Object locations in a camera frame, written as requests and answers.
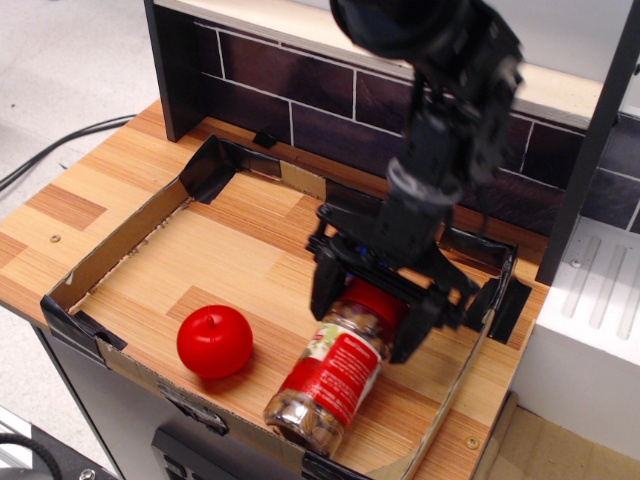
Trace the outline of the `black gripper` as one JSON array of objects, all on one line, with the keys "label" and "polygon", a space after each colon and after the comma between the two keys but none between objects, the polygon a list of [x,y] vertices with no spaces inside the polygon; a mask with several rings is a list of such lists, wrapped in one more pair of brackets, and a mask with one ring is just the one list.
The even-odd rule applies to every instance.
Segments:
[{"label": "black gripper", "polygon": [[[416,209],[390,196],[329,196],[317,210],[319,224],[307,249],[314,254],[310,309],[322,320],[345,289],[349,274],[410,306],[397,331],[390,363],[403,364],[428,334],[467,321],[467,304],[480,287],[441,253],[435,233],[441,213]],[[350,251],[365,245],[384,268],[381,278],[354,275]]]}]

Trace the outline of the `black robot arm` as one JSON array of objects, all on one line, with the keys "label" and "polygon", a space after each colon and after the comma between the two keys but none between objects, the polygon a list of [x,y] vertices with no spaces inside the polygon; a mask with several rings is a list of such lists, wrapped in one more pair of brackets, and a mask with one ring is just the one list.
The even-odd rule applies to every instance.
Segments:
[{"label": "black robot arm", "polygon": [[508,278],[481,287],[445,256],[455,247],[511,270],[515,251],[466,233],[453,211],[466,189],[482,194],[508,154],[509,114],[520,84],[517,36],[481,1],[334,1],[332,16],[357,46],[414,71],[401,152],[387,167],[381,201],[333,196],[318,210],[309,250],[317,268],[311,310],[322,318],[351,279],[408,306],[391,345],[407,361],[428,333],[477,325]]}]

